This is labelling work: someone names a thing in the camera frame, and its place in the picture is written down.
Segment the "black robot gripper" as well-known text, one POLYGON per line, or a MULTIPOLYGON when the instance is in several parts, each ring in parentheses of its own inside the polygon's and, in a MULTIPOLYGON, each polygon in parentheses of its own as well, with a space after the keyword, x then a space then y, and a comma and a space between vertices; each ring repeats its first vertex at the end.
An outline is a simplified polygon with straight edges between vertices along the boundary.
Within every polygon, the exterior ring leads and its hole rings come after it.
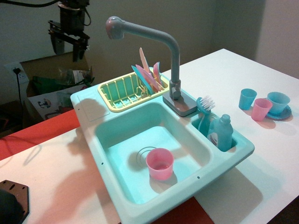
POLYGON ((85 15, 88 15, 88 0, 59 0, 60 22, 49 21, 50 39, 54 53, 61 55, 64 53, 64 43, 73 45, 72 61, 82 60, 85 51, 89 50, 89 36, 84 33, 86 26, 85 15))

